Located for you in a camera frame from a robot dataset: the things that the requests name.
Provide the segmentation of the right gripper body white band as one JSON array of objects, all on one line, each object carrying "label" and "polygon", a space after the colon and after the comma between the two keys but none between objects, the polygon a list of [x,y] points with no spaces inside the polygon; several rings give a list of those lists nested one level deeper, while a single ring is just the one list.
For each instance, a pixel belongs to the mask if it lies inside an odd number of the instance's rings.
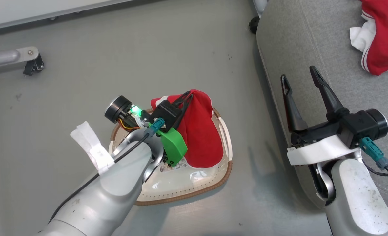
[{"label": "right gripper body white band", "polygon": [[325,122],[302,131],[291,132],[292,148],[287,158],[292,166],[312,165],[333,160],[358,151],[358,146],[347,147],[338,136],[338,122]]}]

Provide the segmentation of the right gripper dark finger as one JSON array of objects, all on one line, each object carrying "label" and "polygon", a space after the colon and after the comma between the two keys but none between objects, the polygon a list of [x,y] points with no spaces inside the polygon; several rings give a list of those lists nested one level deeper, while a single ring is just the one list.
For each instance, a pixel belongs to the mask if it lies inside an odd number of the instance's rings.
[{"label": "right gripper dark finger", "polygon": [[314,81],[314,85],[319,89],[324,101],[327,121],[336,122],[343,116],[348,115],[350,111],[343,106],[317,68],[315,66],[310,66],[309,70]]},{"label": "right gripper dark finger", "polygon": [[303,120],[293,99],[293,90],[287,77],[281,76],[282,94],[287,117],[287,127],[290,133],[301,132],[308,129],[307,123]]}]

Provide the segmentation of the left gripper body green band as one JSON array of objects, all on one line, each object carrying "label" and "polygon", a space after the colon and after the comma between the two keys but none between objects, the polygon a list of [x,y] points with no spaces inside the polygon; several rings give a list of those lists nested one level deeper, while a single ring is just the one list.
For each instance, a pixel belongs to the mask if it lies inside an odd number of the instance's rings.
[{"label": "left gripper body green band", "polygon": [[171,167],[175,167],[188,151],[182,135],[174,128],[168,130],[167,133],[158,130],[156,134],[160,136],[164,151],[166,152],[166,163]]}]

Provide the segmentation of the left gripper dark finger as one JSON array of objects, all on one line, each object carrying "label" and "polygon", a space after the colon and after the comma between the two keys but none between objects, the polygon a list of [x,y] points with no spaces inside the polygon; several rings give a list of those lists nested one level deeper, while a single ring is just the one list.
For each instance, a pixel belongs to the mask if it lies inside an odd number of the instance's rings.
[{"label": "left gripper dark finger", "polygon": [[173,125],[173,128],[174,128],[175,130],[178,129],[178,127],[179,127],[179,125],[180,125],[180,123],[181,123],[181,121],[182,121],[182,119],[183,119],[183,117],[184,117],[184,115],[185,115],[185,113],[186,113],[188,107],[182,107],[182,109],[181,109],[181,114],[180,114],[180,116],[178,117],[177,121],[176,121],[176,122],[174,123],[174,125]]},{"label": "left gripper dark finger", "polygon": [[176,100],[173,102],[173,106],[175,107],[188,107],[191,103],[191,100],[193,98],[193,93],[190,91],[187,91],[180,95]]}]

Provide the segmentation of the plain red garment white trim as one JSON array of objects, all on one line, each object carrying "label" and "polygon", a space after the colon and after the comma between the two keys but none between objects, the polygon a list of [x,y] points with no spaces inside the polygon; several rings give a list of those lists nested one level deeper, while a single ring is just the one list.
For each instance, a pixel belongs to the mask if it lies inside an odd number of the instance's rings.
[{"label": "plain red garment white trim", "polygon": [[212,120],[214,111],[210,97],[196,89],[177,131],[187,146],[185,159],[194,168],[217,165],[223,157],[221,137]]}]

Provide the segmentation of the red jersey with printed lettering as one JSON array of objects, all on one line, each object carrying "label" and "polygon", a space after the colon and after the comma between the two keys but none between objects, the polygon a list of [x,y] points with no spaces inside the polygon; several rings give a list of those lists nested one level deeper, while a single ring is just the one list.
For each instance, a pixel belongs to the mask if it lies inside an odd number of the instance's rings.
[{"label": "red jersey with printed lettering", "polygon": [[351,27],[350,43],[362,52],[362,68],[374,76],[388,71],[388,0],[360,0],[361,27]]}]

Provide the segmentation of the grey fabric sofa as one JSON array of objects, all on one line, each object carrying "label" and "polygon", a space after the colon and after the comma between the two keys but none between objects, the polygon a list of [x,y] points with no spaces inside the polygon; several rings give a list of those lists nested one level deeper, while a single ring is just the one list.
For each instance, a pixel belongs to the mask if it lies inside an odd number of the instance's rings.
[{"label": "grey fabric sofa", "polygon": [[[349,29],[363,25],[360,0],[269,0],[257,31],[259,52],[284,139],[290,147],[281,76],[309,126],[326,122],[326,108],[314,86],[314,65],[350,112],[378,109],[388,121],[388,71],[372,76],[361,66],[362,52],[350,43]],[[388,158],[388,134],[376,141]]]}]

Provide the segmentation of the white laundry basket brown rim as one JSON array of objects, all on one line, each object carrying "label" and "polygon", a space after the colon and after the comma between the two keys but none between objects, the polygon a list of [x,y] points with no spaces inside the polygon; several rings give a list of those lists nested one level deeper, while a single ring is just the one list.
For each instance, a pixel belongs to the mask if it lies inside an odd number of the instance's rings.
[{"label": "white laundry basket brown rim", "polygon": [[161,163],[143,184],[136,205],[157,205],[188,199],[214,190],[227,181],[233,167],[232,143],[227,126],[216,109],[212,121],[223,147],[220,162],[209,168],[194,168],[185,158],[175,167]]}]

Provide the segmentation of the white paper tape tag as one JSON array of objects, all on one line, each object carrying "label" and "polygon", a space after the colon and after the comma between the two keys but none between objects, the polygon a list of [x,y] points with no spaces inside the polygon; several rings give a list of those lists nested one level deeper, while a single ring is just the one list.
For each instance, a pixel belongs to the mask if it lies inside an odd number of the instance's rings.
[{"label": "white paper tape tag", "polygon": [[111,154],[102,146],[98,136],[87,121],[78,125],[70,136],[86,152],[99,175],[106,173],[115,164]]}]

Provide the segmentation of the black caster wheel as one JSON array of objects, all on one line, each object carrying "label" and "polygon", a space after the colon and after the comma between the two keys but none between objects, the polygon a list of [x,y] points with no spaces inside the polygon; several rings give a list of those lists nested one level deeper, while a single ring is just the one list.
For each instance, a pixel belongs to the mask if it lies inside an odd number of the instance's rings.
[{"label": "black caster wheel", "polygon": [[249,23],[248,23],[248,29],[251,33],[255,34],[257,33],[257,28],[258,28],[258,25],[259,25],[259,21],[260,21],[260,17],[259,16],[256,16],[254,18],[252,18]]},{"label": "black caster wheel", "polygon": [[34,60],[27,61],[23,75],[25,76],[32,76],[34,73],[39,73],[45,68],[44,62],[42,60],[41,55],[38,55],[38,57]]}]

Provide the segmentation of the grey metal partition leg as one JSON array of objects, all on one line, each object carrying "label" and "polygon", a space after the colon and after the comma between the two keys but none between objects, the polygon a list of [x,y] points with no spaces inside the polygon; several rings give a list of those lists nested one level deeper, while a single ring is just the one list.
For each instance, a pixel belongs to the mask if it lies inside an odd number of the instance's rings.
[{"label": "grey metal partition leg", "polygon": [[0,67],[34,60],[40,55],[38,48],[30,46],[0,52]]}]

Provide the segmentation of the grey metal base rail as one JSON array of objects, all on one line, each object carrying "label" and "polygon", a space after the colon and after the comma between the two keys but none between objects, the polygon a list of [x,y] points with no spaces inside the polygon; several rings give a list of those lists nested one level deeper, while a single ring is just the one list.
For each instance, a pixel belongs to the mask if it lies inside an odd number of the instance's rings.
[{"label": "grey metal base rail", "polygon": [[0,28],[133,0],[0,0]]}]

